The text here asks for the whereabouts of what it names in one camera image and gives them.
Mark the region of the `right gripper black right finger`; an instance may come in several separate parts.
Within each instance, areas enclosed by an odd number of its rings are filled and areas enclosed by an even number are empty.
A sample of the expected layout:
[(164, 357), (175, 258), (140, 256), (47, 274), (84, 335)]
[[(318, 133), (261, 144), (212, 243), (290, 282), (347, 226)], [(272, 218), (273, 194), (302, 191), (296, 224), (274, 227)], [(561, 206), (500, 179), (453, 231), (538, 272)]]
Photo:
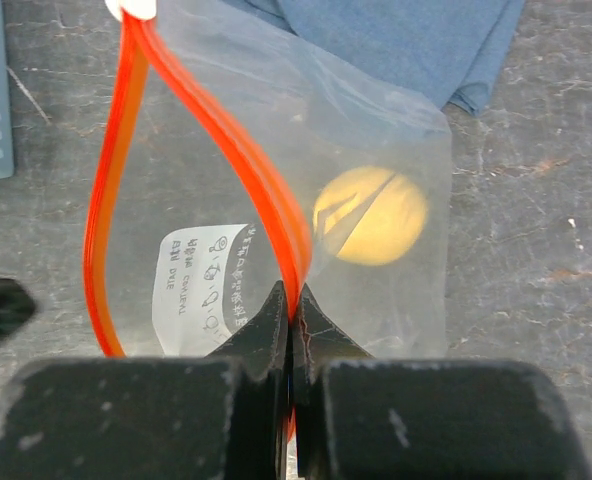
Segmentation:
[(509, 360), (370, 356), (304, 290), (293, 321), (297, 469), (307, 479), (587, 479), (549, 377)]

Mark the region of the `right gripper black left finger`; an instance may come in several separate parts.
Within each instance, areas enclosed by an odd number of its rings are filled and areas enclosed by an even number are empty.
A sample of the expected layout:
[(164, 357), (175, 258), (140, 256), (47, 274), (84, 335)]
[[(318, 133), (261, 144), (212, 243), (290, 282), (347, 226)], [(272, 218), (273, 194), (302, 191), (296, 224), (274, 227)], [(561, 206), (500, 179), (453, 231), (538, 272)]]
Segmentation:
[(203, 358), (32, 362), (0, 395), (0, 479), (281, 479), (287, 346), (276, 283)]

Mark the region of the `yellow toy pear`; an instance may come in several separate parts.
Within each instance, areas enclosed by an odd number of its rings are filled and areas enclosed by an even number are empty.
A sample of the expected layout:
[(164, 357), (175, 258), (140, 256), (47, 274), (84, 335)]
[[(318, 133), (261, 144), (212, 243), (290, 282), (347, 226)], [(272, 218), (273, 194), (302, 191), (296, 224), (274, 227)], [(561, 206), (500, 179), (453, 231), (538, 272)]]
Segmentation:
[(404, 256), (428, 218), (421, 189), (391, 169), (347, 170), (320, 192), (312, 212), (314, 238), (335, 258), (382, 266)]

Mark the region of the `clear zip bag orange zipper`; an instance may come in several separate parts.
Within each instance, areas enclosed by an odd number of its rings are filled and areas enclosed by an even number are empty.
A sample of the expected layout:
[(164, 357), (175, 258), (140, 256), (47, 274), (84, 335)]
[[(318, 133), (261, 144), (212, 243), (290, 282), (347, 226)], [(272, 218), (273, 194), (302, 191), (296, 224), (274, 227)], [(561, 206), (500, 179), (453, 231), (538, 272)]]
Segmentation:
[[(282, 283), (369, 354), (442, 356), (451, 131), (423, 95), (223, 1), (111, 1), (115, 90), (83, 278), (108, 356), (204, 356)], [(347, 170), (401, 173), (426, 225), (382, 266), (327, 254), (312, 212)]]

